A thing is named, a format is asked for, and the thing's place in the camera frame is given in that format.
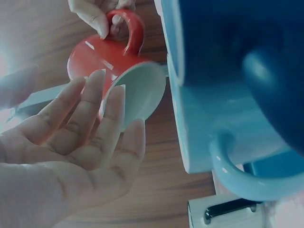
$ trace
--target mug handle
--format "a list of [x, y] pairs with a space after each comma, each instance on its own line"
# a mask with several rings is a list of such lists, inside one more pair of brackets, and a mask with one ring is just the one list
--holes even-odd
[[112, 25], [114, 15], [121, 16], [129, 29], [129, 41], [124, 50], [124, 55], [138, 55], [144, 41], [144, 25], [142, 20], [132, 11], [127, 9], [114, 9], [107, 13], [109, 25]]
[[304, 189], [304, 173], [284, 178], [261, 178], [239, 170], [229, 159], [235, 137], [221, 132], [210, 143], [210, 155], [217, 177], [227, 189], [253, 201], [273, 201]]

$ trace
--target mug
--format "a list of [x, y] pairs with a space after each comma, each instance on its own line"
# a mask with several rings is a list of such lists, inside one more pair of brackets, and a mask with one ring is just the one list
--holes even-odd
[[267, 179], [234, 165], [290, 148], [304, 154], [302, 3], [161, 2], [185, 170], [215, 169], [227, 189], [249, 200], [304, 189], [303, 173]]
[[129, 10], [115, 9], [107, 13], [109, 25], [114, 15], [121, 16], [129, 29], [127, 46], [93, 35], [82, 40], [72, 51], [67, 63], [71, 79], [90, 76], [103, 69], [105, 81], [100, 115], [114, 86], [125, 84], [125, 117], [123, 129], [134, 119], [147, 119], [160, 103], [166, 86], [161, 66], [138, 57], [144, 41], [144, 26], [140, 18]]

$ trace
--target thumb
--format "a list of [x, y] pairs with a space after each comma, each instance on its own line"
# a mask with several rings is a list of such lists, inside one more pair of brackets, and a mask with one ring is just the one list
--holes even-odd
[[109, 34], [109, 23], [106, 15], [94, 4], [85, 0], [69, 0], [70, 10], [78, 15], [89, 26], [94, 28], [102, 39]]
[[0, 109], [25, 101], [34, 90], [37, 75], [38, 66], [34, 65], [0, 78]]

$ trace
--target blue mug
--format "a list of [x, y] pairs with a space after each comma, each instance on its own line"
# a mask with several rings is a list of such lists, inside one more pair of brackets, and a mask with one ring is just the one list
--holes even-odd
[[[170, 2], [162, 1], [163, 25], [185, 170], [215, 169], [229, 190], [249, 200], [304, 189], [304, 174], [266, 179], [234, 166], [290, 147], [304, 154], [302, 3], [178, 1], [170, 14]], [[198, 19], [205, 21], [196, 25]]]

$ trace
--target wood grain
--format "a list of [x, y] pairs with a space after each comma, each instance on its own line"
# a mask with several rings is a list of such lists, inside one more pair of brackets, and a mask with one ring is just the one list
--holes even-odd
[[[142, 56], [165, 62], [166, 48], [153, 0], [137, 0], [146, 25]], [[39, 64], [36, 91], [69, 81], [72, 48], [95, 31], [69, 12], [67, 0], [0, 1], [0, 67]], [[169, 87], [147, 120], [147, 153], [131, 192], [71, 216], [57, 228], [184, 228], [187, 201], [214, 194], [211, 174], [188, 175], [182, 165]]]

